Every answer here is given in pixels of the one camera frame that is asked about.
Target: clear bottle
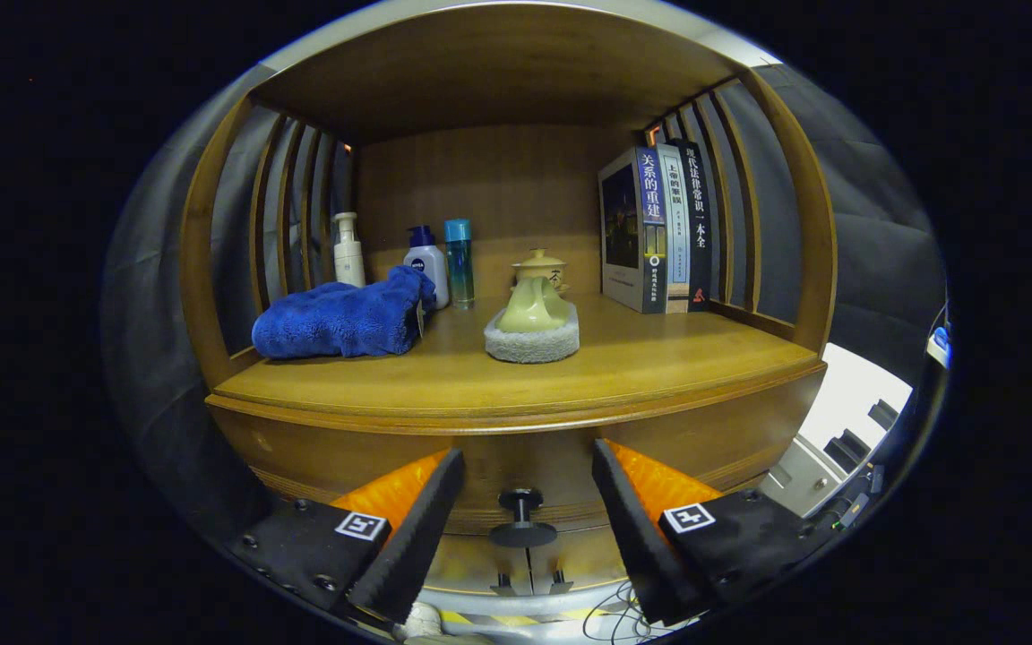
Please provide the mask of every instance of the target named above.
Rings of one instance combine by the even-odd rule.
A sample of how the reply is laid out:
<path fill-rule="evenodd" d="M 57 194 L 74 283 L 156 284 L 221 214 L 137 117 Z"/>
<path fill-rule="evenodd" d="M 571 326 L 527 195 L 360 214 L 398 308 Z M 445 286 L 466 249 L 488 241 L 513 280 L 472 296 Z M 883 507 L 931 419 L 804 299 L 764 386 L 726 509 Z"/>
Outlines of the clear bottle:
<path fill-rule="evenodd" d="M 472 230 L 467 220 L 445 221 L 445 249 L 448 256 L 448 290 L 451 305 L 472 309 Z"/>

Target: wooden cabinet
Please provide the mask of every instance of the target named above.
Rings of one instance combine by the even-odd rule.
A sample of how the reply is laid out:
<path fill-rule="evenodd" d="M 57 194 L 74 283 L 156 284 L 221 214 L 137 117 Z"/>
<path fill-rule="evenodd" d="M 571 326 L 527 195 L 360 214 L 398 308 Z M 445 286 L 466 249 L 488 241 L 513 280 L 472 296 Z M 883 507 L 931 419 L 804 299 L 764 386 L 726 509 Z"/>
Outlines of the wooden cabinet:
<path fill-rule="evenodd" d="M 742 83 L 763 107 L 791 168 L 803 244 L 795 323 L 757 314 L 754 302 L 644 316 L 599 293 L 596 172 L 642 143 L 655 123 L 673 112 L 683 119 L 685 105 L 700 105 L 697 98 L 729 83 Z M 287 238 L 275 258 L 282 291 L 294 288 L 288 279 L 294 262 L 312 275 L 307 241 L 292 257 L 291 208 L 324 230 L 328 214 L 320 212 L 328 191 L 349 189 L 370 281 L 382 281 L 401 260 L 409 226 L 439 231 L 443 220 L 471 220 L 476 308 L 436 312 L 404 356 L 270 362 L 253 349 L 230 355 L 214 302 L 209 218 L 229 148 L 256 105 L 282 115 L 255 182 L 261 197 L 270 181 L 282 183 L 278 221 Z M 283 127 L 316 132 L 311 150 L 328 155 L 326 172 L 336 144 L 351 147 L 355 185 L 321 181 L 319 196 L 292 203 L 286 191 L 297 154 L 275 159 L 271 144 Z M 742 185 L 748 193 L 749 182 Z M 730 198 L 744 197 L 753 207 L 753 195 Z M 253 238 L 261 231 L 261 204 L 255 200 L 251 214 Z M 745 244 L 757 248 L 757 228 L 748 231 Z M 509 265 L 541 246 L 569 262 L 573 288 L 566 298 L 579 311 L 580 350 L 557 363 L 496 362 L 484 352 L 483 328 L 505 304 Z M 584 536 L 591 544 L 607 542 L 607 515 L 590 479 L 594 438 L 611 438 L 724 490 L 766 473 L 798 432 L 823 380 L 835 248 L 814 152 L 756 73 L 685 37 L 609 12 L 473 4 L 353 37 L 243 98 L 193 175 L 181 286 L 214 420 L 266 485 L 329 502 L 414 458 L 451 445 L 463 450 L 467 483 L 446 529 L 456 546 L 442 547 L 432 569 L 442 576 L 456 571 L 444 560 L 450 550 L 463 555 L 477 548 L 476 559 L 491 558 L 495 550 L 484 536 L 511 518 L 496 506 L 507 487 L 539 487 L 546 502 L 536 519 L 578 531 L 556 551 L 582 548 Z M 250 253 L 261 312 L 283 294 L 266 293 L 262 245 L 251 245 Z M 756 265 L 745 277 L 757 277 L 759 253 L 746 257 Z M 721 272 L 720 283 L 730 285 L 725 264 Z M 331 275 L 328 266 L 323 273 Z M 595 567 L 585 580 L 594 584 L 616 572 Z M 456 587 L 458 580 L 433 584 Z M 480 591 L 472 584 L 464 582 L 465 590 Z"/>

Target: screw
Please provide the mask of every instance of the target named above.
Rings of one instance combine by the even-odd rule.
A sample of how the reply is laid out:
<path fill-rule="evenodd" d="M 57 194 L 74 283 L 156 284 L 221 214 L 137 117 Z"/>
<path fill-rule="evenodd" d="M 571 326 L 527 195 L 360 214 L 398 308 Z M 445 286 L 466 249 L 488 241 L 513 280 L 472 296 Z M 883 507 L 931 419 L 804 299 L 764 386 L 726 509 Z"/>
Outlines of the screw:
<path fill-rule="evenodd" d="M 336 591 L 336 580 L 332 580 L 324 574 L 317 574 L 313 576 L 313 583 L 317 584 L 320 588 L 326 591 Z"/>

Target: sponge pad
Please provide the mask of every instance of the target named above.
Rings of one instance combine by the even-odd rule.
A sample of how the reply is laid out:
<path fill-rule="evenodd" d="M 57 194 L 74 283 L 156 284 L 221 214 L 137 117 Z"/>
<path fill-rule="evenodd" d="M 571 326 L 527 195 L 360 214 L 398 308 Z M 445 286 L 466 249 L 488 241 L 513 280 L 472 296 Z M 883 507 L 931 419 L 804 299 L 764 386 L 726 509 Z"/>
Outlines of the sponge pad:
<path fill-rule="evenodd" d="M 484 351 L 509 363 L 551 363 L 576 354 L 581 348 L 581 320 L 576 315 L 576 305 L 563 302 L 568 305 L 565 325 L 527 333 L 496 328 L 496 320 L 507 311 L 507 308 L 502 309 L 484 327 Z"/>

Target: white sneaker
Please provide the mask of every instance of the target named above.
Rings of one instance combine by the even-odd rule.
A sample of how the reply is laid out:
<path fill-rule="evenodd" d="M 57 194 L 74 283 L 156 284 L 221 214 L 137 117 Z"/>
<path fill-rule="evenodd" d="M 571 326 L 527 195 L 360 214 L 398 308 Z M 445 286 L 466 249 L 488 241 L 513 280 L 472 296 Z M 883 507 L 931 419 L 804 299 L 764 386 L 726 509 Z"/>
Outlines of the white sneaker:
<path fill-rule="evenodd" d="M 409 612 L 409 619 L 405 620 L 405 624 L 397 624 L 392 630 L 392 634 L 400 642 L 404 642 L 406 638 L 413 638 L 414 636 L 443 636 L 441 612 L 432 605 L 413 603 L 413 609 Z"/>

